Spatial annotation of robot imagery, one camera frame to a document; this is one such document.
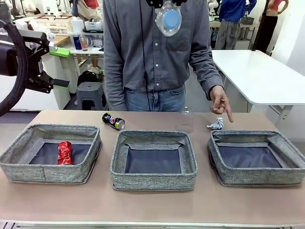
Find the gray button-up shirt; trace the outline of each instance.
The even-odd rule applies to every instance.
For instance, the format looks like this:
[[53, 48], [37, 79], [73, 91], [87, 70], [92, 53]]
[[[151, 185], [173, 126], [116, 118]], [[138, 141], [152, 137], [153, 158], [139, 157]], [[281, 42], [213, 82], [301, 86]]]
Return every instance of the gray button-up shirt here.
[[[188, 63], [206, 93], [222, 85], [212, 59], [206, 0], [181, 5], [182, 25], [172, 37], [159, 31], [154, 8], [140, 1], [148, 91], [182, 87], [190, 75]], [[146, 90], [139, 0], [103, 0], [103, 10], [106, 93], [113, 109], [124, 111], [123, 87]]]

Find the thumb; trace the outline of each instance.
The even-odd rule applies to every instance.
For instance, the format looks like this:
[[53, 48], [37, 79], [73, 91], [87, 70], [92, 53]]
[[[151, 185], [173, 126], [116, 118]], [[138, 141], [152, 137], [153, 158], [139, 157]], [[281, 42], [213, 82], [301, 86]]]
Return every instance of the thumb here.
[[218, 108], [219, 108], [219, 104], [220, 104], [220, 99], [221, 99], [221, 96], [220, 95], [215, 95], [215, 101], [214, 101], [214, 104], [213, 104], [213, 110], [217, 111]]

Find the blue bottle cap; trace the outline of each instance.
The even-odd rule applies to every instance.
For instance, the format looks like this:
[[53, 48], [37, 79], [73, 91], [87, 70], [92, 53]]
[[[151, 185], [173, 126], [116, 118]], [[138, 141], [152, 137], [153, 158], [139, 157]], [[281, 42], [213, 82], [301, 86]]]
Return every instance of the blue bottle cap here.
[[172, 30], [179, 26], [180, 24], [180, 15], [175, 10], [167, 11], [163, 16], [164, 27], [168, 30]]

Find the crushed red can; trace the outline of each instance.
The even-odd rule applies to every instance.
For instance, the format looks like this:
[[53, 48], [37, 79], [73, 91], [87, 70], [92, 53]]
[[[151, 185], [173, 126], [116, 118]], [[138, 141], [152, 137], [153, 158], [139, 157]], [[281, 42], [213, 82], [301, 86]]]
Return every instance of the crushed red can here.
[[72, 144], [68, 141], [63, 141], [58, 144], [58, 165], [73, 165], [72, 156]]

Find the gray stool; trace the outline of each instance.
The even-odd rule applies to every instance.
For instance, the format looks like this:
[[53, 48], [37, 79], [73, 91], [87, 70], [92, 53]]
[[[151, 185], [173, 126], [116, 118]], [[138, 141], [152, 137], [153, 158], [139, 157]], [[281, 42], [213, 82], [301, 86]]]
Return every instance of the gray stool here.
[[95, 107], [96, 111], [108, 110], [106, 97], [101, 83], [81, 83], [77, 88], [76, 95], [78, 110], [92, 110], [93, 107]]

